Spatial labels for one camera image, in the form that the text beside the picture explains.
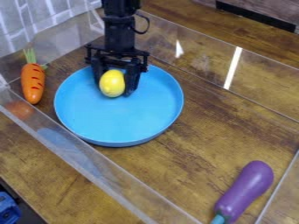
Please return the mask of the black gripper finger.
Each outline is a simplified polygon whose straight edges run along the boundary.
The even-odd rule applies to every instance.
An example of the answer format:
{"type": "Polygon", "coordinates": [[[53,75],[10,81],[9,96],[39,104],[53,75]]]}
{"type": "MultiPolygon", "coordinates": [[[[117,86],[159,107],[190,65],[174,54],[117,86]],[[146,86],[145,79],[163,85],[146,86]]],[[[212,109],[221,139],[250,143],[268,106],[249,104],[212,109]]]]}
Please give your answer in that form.
{"type": "Polygon", "coordinates": [[[138,89],[139,79],[141,79],[141,63],[138,61],[131,61],[126,65],[126,92],[125,95],[130,96],[138,89]]]}
{"type": "Polygon", "coordinates": [[[109,65],[103,59],[93,57],[91,68],[93,68],[95,83],[97,85],[99,85],[101,78],[103,74],[106,73],[106,71],[109,70],[109,65]]]}

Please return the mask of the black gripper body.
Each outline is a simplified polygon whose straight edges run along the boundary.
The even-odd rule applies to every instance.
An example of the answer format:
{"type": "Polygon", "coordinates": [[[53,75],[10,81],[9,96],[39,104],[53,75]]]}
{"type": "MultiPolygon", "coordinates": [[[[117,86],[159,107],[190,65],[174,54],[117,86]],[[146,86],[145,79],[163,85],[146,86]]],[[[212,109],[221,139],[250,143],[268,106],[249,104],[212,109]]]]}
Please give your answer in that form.
{"type": "Polygon", "coordinates": [[[118,52],[107,50],[103,45],[95,44],[87,44],[85,47],[87,49],[86,62],[89,64],[91,64],[93,57],[103,59],[107,63],[107,68],[126,68],[126,65],[131,61],[138,61],[141,63],[142,72],[147,71],[150,52],[138,50],[135,48],[129,51],[118,52]]]}

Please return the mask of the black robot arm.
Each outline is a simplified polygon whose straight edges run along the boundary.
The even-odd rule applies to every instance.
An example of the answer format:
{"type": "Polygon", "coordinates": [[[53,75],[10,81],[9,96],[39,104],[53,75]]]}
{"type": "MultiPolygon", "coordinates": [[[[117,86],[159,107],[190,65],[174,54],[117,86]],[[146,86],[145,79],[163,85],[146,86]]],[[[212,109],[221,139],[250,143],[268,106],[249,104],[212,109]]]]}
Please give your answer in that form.
{"type": "Polygon", "coordinates": [[[142,8],[141,0],[102,0],[105,8],[105,45],[87,44],[86,62],[91,64],[95,81],[105,72],[117,67],[126,70],[126,91],[130,96],[138,89],[142,73],[147,72],[150,52],[137,49],[137,34],[146,34],[137,29],[139,16],[150,18],[137,11],[142,8]]]}

